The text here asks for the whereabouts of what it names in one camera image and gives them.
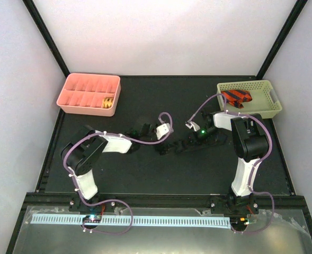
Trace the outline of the black necktie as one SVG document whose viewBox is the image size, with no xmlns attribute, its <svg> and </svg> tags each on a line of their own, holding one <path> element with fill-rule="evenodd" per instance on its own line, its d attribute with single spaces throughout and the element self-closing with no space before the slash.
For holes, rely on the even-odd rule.
<svg viewBox="0 0 312 254">
<path fill-rule="evenodd" d="M 170 144 L 168 150 L 174 152 L 175 154 L 180 154 L 220 146 L 225 144 L 226 141 L 227 136 L 225 134 L 212 135 L 204 140 L 197 140 L 194 137 L 188 137 L 187 139 L 173 142 Z"/>
</svg>

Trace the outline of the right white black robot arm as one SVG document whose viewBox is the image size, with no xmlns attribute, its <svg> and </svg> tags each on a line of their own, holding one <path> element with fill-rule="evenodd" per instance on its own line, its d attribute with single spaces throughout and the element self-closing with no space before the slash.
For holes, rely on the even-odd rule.
<svg viewBox="0 0 312 254">
<path fill-rule="evenodd" d="M 212 115 L 212 126 L 232 133 L 233 146 L 238 157 L 235 178 L 227 200 L 228 209 L 233 213 L 240 213 L 251 203 L 254 195 L 267 195 L 274 204 L 271 193 L 256 192 L 253 189 L 257 170 L 273 147 L 272 138 L 260 114 L 217 112 Z"/>
</svg>

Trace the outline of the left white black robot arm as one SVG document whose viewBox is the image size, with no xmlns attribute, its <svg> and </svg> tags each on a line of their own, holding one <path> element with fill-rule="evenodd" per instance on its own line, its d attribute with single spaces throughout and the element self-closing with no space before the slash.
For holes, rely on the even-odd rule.
<svg viewBox="0 0 312 254">
<path fill-rule="evenodd" d="M 173 132 L 170 123 L 163 123 L 156 128 L 156 141 L 134 140 L 123 134 L 107 133 L 84 128 L 78 134 L 84 135 L 79 141 L 70 142 L 62 151 L 63 165 L 69 171 L 75 183 L 75 191 L 80 192 L 81 204 L 88 211 L 95 211 L 100 205 L 96 195 L 98 187 L 93 176 L 93 164 L 103 153 L 131 154 L 141 144 L 156 145 L 164 141 Z"/>
</svg>

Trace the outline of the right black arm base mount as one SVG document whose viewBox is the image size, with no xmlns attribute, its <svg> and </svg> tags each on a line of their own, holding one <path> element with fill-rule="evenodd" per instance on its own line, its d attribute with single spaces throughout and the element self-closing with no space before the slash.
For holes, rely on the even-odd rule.
<svg viewBox="0 0 312 254">
<path fill-rule="evenodd" d="M 251 196 L 214 196 L 210 199 L 211 212 L 224 215 L 258 214 L 258 208 L 255 208 L 254 204 Z"/>
</svg>

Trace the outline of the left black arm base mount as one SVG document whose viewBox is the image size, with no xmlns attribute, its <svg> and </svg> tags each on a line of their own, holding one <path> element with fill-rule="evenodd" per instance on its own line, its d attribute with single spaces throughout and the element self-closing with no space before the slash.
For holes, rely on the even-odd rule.
<svg viewBox="0 0 312 254">
<path fill-rule="evenodd" d="M 108 202 L 94 206 L 94 204 L 97 204 L 101 201 L 103 201 L 103 200 L 100 199 L 100 197 L 98 195 L 95 195 L 90 200 L 85 200 L 86 203 L 90 204 L 90 205 L 87 205 L 82 201 L 82 199 L 80 198 L 79 195 L 75 194 L 72 196 L 72 198 L 69 202 L 69 211 L 70 212 L 79 212 L 80 214 L 85 214 L 85 213 L 99 214 L 102 211 L 103 212 L 113 212 L 116 205 L 118 205 L 117 201 L 109 200 Z"/>
</svg>

